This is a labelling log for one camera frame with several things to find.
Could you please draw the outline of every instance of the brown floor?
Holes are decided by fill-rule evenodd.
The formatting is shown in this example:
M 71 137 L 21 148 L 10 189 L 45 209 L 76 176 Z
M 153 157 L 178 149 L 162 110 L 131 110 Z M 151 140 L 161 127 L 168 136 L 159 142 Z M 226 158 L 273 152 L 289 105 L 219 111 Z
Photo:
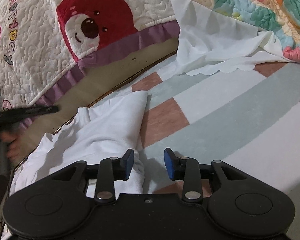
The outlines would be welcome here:
M 54 133 L 71 119 L 79 107 L 88 106 L 136 73 L 153 63 L 159 63 L 177 48 L 178 39 L 171 39 L 132 53 L 125 59 L 107 66 L 88 69 L 87 76 L 56 102 L 61 107 L 60 112 L 37 118 L 23 133 L 22 154 L 18 161 L 28 156 L 38 146 L 46 132 Z

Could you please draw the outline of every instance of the bear nose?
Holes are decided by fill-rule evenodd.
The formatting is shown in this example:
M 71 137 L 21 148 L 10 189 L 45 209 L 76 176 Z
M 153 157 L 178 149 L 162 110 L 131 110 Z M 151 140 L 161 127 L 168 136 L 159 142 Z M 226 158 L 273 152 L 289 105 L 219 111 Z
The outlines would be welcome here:
M 84 36 L 94 39 L 99 35 L 99 27 L 92 18 L 87 18 L 81 23 L 81 30 Z

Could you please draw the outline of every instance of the purple trim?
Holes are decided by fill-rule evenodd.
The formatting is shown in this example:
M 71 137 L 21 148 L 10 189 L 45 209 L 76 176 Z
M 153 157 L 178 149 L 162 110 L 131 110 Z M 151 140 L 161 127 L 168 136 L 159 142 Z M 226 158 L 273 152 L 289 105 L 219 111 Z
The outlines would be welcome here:
M 177 21 L 174 20 L 146 28 L 140 32 L 124 37 L 103 49 L 92 52 L 87 57 L 79 60 L 77 65 L 62 76 L 36 101 L 36 104 L 46 106 L 53 105 L 85 76 L 85 68 L 108 65 L 112 62 L 124 59 L 132 52 L 144 49 L 155 43 L 165 42 L 173 37 L 178 37 L 179 33 L 179 25 Z M 23 127 L 29 127 L 33 120 L 33 118 L 24 120 Z

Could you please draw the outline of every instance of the bear mouth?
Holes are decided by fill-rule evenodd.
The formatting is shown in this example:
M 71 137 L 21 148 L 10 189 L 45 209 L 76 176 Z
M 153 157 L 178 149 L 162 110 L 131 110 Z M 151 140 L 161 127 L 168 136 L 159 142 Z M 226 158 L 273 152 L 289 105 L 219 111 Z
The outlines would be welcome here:
M 75 37 L 75 39 L 77 40 L 77 42 L 79 42 L 79 43 L 81 43 L 82 41 L 80 41 L 79 39 L 78 39 L 78 33 L 75 33 L 75 35 L 74 35 L 74 37 Z

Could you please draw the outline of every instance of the white cloth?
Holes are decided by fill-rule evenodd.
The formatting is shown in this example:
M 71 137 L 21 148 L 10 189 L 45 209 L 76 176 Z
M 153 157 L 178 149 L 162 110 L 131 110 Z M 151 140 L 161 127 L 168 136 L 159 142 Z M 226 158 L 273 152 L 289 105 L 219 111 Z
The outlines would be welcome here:
M 46 133 L 38 148 L 17 171 L 10 194 L 29 186 L 78 160 L 100 163 L 109 157 L 122 157 L 134 150 L 134 165 L 127 181 L 114 183 L 119 193 L 142 194 L 144 168 L 136 150 L 147 101 L 146 91 L 110 99 L 100 106 L 79 108 L 74 120 L 59 133 Z M 96 181 L 90 181 L 87 196 L 93 197 Z
M 171 3 L 180 26 L 176 74 L 212 75 L 251 70 L 264 62 L 290 62 L 271 31 L 259 31 L 192 0 Z

